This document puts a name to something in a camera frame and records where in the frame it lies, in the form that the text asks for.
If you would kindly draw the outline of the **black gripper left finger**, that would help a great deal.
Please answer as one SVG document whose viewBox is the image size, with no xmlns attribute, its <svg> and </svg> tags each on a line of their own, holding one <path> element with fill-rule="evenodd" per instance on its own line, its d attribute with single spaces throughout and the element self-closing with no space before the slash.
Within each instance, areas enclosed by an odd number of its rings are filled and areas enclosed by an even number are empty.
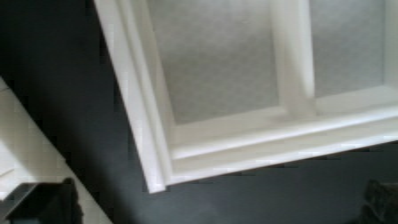
<svg viewBox="0 0 398 224">
<path fill-rule="evenodd" d="M 79 224 L 74 180 L 23 183 L 0 200 L 0 224 Z"/>
</svg>

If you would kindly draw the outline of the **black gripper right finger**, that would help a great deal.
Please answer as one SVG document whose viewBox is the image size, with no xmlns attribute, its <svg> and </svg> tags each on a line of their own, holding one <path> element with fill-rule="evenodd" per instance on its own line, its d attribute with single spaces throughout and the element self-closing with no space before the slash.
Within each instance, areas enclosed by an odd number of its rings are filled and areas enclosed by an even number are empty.
<svg viewBox="0 0 398 224">
<path fill-rule="evenodd" d="M 364 200 L 358 224 L 398 224 L 398 184 L 371 180 L 366 185 Z"/>
</svg>

